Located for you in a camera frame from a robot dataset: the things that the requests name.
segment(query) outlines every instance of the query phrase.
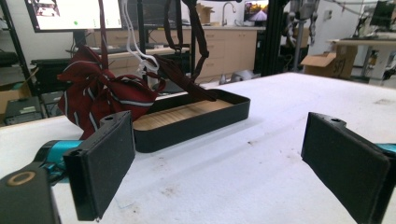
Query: wooden tray bottom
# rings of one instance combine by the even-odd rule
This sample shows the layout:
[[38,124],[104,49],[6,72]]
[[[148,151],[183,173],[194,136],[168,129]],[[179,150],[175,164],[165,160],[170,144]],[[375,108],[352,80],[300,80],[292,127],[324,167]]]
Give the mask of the wooden tray bottom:
[[198,115],[203,115],[212,111],[220,110],[232,106],[222,100],[215,102],[200,101],[190,105],[182,105],[171,109],[147,114],[134,121],[134,129],[138,131],[148,131],[181,121],[189,119]]

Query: white cord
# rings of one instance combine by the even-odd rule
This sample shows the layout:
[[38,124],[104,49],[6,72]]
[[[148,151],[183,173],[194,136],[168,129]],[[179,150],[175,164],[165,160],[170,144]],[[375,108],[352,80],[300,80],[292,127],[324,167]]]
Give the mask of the white cord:
[[[138,69],[138,71],[140,70],[139,72],[142,72],[143,68],[146,66],[149,71],[157,73],[158,69],[160,68],[157,60],[153,56],[144,54],[142,51],[140,51],[139,47],[136,44],[136,39],[134,38],[134,26],[131,22],[131,19],[129,18],[127,2],[128,2],[128,0],[122,0],[122,16],[123,16],[123,18],[125,18],[125,21],[127,23],[127,28],[128,28],[128,40],[126,43],[126,48],[129,53],[134,55],[137,58],[137,60],[139,60],[139,62],[140,62],[139,69]],[[131,50],[131,46],[130,46],[131,36],[132,36],[132,39],[134,40],[134,47],[136,48],[139,55],[145,59],[151,59],[152,61],[154,61],[155,66],[152,65],[147,60],[142,60],[142,58],[138,54],[136,54],[135,52],[133,52]]]

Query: sink faucet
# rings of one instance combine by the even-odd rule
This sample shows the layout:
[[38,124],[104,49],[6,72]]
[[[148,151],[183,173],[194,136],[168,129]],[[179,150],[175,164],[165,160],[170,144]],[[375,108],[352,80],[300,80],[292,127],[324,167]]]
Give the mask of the sink faucet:
[[226,2],[223,6],[223,13],[222,13],[222,17],[221,17],[221,26],[225,26],[227,25],[227,20],[224,20],[224,8],[225,6],[227,6],[228,4],[230,4],[233,7],[233,13],[236,12],[236,8],[235,6],[231,3],[231,2]]

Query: black tray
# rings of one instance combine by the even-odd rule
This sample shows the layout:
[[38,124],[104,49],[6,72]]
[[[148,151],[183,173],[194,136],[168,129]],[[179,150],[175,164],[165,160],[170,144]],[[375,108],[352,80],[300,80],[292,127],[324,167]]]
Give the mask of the black tray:
[[[228,107],[210,111],[191,118],[176,121],[170,124],[149,130],[137,130],[134,122],[135,148],[139,152],[154,152],[164,147],[192,139],[204,133],[247,119],[250,99],[222,90],[212,90],[218,95],[218,101],[230,104]],[[146,116],[156,112],[173,109],[183,105],[205,103],[194,100],[188,94],[156,101]]]

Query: rectangular tray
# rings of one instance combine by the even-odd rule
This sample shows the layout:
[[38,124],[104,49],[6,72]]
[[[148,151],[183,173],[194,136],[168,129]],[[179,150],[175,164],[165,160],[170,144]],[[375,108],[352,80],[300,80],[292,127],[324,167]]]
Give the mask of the rectangular tray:
[[134,122],[136,151],[158,151],[248,118],[250,99],[212,91],[218,95],[216,102],[194,100],[188,94],[156,101]]

